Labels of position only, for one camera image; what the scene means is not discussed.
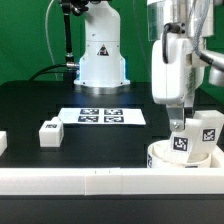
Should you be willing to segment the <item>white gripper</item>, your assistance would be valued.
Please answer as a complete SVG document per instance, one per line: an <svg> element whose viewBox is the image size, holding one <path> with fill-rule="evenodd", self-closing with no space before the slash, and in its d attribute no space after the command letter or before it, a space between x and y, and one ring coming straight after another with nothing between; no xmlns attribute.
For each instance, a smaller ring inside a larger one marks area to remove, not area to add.
<svg viewBox="0 0 224 224"><path fill-rule="evenodd" d="M183 104L192 107L195 90L202 84L204 68L193 53L192 39L167 32L152 48L152 95L166 106L170 130L184 130Z"/></svg>

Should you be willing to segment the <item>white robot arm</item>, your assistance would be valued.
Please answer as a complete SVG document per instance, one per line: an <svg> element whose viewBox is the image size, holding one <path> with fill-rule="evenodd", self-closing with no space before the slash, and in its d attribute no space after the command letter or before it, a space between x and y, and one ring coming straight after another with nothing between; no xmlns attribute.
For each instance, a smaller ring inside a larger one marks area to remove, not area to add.
<svg viewBox="0 0 224 224"><path fill-rule="evenodd" d="M213 34L213 9L224 0L147 0L154 102L167 108L170 129L185 129L185 111L209 66L209 83L224 86L224 54L206 49ZM106 1L87 4L85 53L76 85L96 93L126 86L120 54L120 16Z"/></svg>

